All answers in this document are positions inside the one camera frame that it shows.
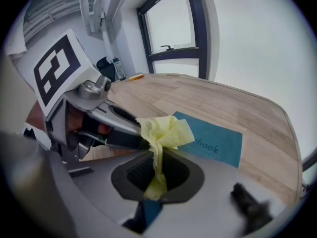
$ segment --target wooden tabletop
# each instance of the wooden tabletop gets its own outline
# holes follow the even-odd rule
[[[286,205],[300,197],[302,162],[290,120],[276,103],[219,83],[179,74],[115,82],[109,99],[136,117],[176,111],[243,134],[239,169]]]

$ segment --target white pipe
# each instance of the white pipe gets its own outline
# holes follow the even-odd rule
[[[100,30],[101,24],[101,12],[103,8],[104,0],[95,0],[94,2],[94,27],[95,33],[98,33]]]
[[[86,32],[91,36],[90,18],[89,18],[89,4],[88,0],[79,0],[80,12],[83,17],[84,25],[86,27]]]

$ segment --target teal book cover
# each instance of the teal book cover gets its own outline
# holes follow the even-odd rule
[[[239,167],[242,148],[241,133],[181,112],[176,112],[174,116],[179,120],[185,119],[195,137],[195,142],[179,146],[179,150]]]

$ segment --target black window frame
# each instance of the black window frame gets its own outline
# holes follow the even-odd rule
[[[145,14],[160,0],[147,0],[140,8],[137,8],[138,20],[147,58],[149,72],[154,73],[153,62],[158,60],[196,58],[199,59],[198,77],[209,79],[210,69],[208,57],[207,24],[202,0],[189,0],[194,23],[195,47],[175,49],[151,54],[149,31],[146,24]]]

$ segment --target yellow paper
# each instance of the yellow paper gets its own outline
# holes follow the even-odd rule
[[[176,117],[137,118],[141,125],[141,136],[150,144],[154,153],[155,176],[144,195],[150,200],[158,200],[167,192],[165,176],[162,172],[163,147],[177,149],[178,146],[193,142],[194,136],[186,120]]]

